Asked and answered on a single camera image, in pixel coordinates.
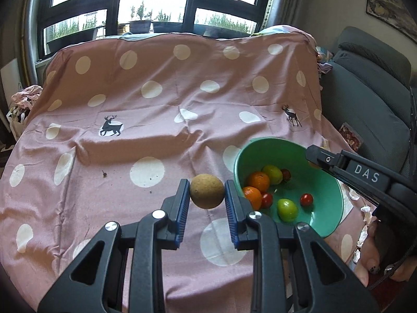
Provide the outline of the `person's right hand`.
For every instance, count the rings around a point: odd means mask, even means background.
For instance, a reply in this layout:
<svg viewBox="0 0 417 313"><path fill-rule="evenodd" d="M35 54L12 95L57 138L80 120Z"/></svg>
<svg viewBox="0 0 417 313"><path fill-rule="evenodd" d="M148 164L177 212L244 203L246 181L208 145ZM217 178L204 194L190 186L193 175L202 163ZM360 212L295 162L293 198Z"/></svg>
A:
<svg viewBox="0 0 417 313"><path fill-rule="evenodd" d="M367 238L361 247L361 254L355 266L354 273L360 282L367 287L369 274L376 274L379 271L380 252L375 245L375 238L386 239L382 236L381 222L373 221L367 229ZM416 269L416 257L408 257L402 265L391 275L391 280L396 282L409 281Z"/></svg>

